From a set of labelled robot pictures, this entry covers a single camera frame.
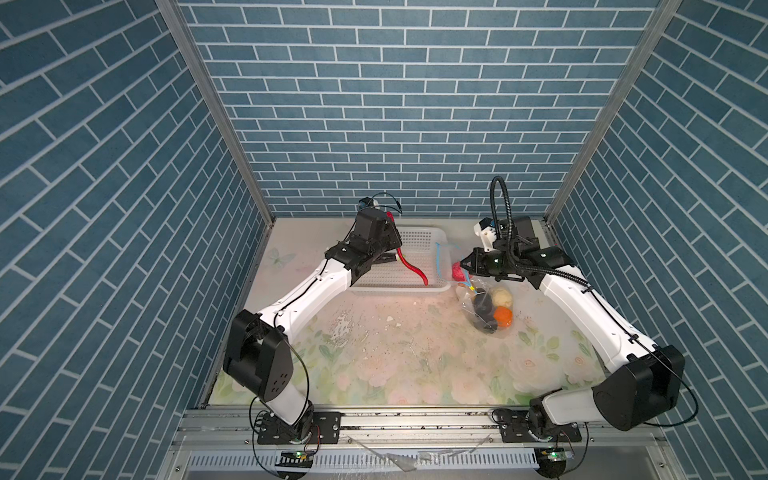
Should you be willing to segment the red chili pepper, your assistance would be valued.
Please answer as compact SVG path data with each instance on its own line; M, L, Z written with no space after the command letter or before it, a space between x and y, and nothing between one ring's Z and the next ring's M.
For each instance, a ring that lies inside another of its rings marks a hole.
M391 221L391 222L392 222L392 225L394 226L395 224L394 224L394 216L393 216L393 214L392 214L391 212L386 212L386 215L387 215L387 217L388 217L389 221ZM396 248L396 256L397 256L397 258L399 259L399 261L400 261L400 262L401 262L401 263L402 263L402 264L403 264L403 265L404 265L404 266L405 266L405 267L406 267L408 270L410 270L410 271L414 272L415 274L417 274L417 275L418 275L418 276L421 278L421 280L423 281L423 284L424 284L424 286L425 286L425 287L429 285L428 277L425 275L425 273L424 273L424 272L423 272L423 271L422 271L420 268L418 268L418 267L416 267L416 266L412 265L411 263L409 263L409 262L406 260L406 258L405 258L405 256L404 256L404 254L403 254L403 251L402 251L402 249L401 249L401 247L398 247L398 248Z

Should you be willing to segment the cream white bun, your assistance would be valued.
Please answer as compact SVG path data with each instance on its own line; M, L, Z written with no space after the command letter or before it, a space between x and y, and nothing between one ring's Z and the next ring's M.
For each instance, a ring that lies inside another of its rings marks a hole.
M504 287L493 288L491 290L491 300L495 308L512 309L514 303L512 293Z

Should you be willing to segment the clear zip top bag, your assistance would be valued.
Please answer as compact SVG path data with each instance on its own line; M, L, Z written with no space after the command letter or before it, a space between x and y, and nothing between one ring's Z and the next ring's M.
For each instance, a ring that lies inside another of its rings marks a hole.
M456 295L469 324L486 335L505 338L512 332L515 319L512 292L489 279L472 277L452 255L456 245L435 243L436 274L446 281Z

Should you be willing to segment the black avocado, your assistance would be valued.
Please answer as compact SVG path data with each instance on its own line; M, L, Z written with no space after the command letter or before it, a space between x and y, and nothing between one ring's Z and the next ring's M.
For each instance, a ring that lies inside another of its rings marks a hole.
M481 317L476 317L473 321L473 325L478 331L486 334L493 334L498 330L498 323L493 318L487 320Z
M473 308L478 317L492 318L494 306L492 304L491 294L486 290L478 289L473 299Z

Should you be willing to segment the pink cracked ball food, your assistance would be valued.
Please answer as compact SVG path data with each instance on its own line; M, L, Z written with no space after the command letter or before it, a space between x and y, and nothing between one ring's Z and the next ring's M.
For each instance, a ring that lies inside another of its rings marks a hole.
M465 269L461 267L461 265L458 262L452 265L452 278L454 281L459 283L463 283L466 285L471 284L469 274Z

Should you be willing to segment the small orange tangerine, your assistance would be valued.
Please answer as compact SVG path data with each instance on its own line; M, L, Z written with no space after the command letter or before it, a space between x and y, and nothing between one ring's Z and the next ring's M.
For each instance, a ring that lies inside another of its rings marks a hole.
M493 312L493 318L496 321L497 327L499 329L507 329L510 328L514 321L514 314L511 309L499 306L496 307Z

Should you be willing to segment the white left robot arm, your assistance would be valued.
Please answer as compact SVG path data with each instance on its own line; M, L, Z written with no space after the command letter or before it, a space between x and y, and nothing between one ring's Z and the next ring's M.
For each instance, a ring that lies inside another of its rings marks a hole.
M233 319L222 370L249 390L273 414L278 431L291 442L305 441L313 429L314 406L309 393L292 384L293 361L305 375L308 367L293 346L294 338L326 304L368 273L384 254L402 246L389 212L360 210L343 240L324 253L310 275L281 299L256 313Z

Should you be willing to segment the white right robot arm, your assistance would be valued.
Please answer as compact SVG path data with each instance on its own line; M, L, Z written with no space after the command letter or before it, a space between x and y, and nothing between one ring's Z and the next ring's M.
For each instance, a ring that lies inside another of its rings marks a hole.
M686 386L680 351L657 345L632 326L561 248L541 247L529 218L484 218L474 232L481 244L461 267L475 277L529 283L564 311L608 372L597 385L533 399L527 415L532 434L549 437L567 425L601 421L629 431L654 425L676 407Z

